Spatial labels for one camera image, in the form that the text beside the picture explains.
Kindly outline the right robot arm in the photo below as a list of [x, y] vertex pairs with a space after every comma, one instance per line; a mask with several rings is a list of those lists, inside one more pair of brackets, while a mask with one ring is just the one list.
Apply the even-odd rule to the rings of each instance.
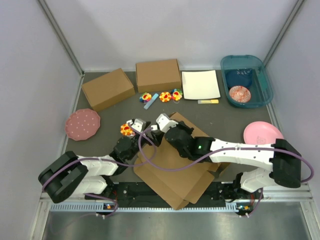
[[273, 144], [250, 145], [192, 136], [193, 128], [183, 121], [166, 119], [151, 126], [154, 141], [165, 139], [180, 157], [209, 163], [235, 163], [256, 169], [237, 174], [233, 192], [239, 198], [268, 186], [296, 189], [301, 186], [300, 154], [285, 139]]

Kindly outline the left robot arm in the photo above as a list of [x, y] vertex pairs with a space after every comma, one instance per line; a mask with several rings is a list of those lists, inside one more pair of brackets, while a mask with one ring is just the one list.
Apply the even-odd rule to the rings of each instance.
[[55, 204], [73, 195], [109, 198], [114, 191], [109, 177], [128, 168], [128, 161], [137, 155], [140, 147], [146, 144], [158, 147], [164, 135], [157, 124], [139, 119], [131, 121], [128, 127], [130, 133], [119, 138], [111, 153], [105, 156], [85, 157], [66, 151], [39, 174], [42, 191]]

